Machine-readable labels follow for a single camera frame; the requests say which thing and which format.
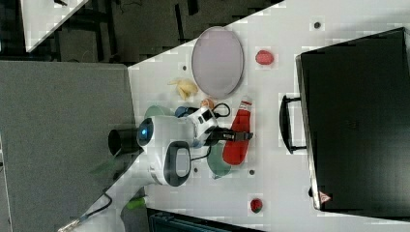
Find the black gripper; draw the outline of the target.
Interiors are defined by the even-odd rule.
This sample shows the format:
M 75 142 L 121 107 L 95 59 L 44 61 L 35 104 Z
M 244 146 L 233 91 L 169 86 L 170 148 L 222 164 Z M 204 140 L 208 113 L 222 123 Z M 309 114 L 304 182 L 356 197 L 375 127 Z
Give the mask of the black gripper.
M 246 141 L 253 138 L 252 132 L 237 132 L 228 133 L 225 138 L 228 141 Z M 205 146 L 214 146 L 220 140 L 223 140 L 223 128 L 214 128 L 205 141 Z

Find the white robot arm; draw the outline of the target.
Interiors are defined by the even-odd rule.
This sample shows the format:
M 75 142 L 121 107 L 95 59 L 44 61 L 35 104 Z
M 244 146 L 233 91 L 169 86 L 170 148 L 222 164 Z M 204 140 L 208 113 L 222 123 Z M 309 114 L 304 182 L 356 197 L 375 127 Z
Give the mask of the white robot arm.
M 140 124 L 136 142 L 143 153 L 138 157 L 138 181 L 142 186 L 179 187 L 190 176 L 191 150 L 212 146 L 220 140 L 249 141 L 252 132 L 221 128 L 215 118 L 157 115 Z

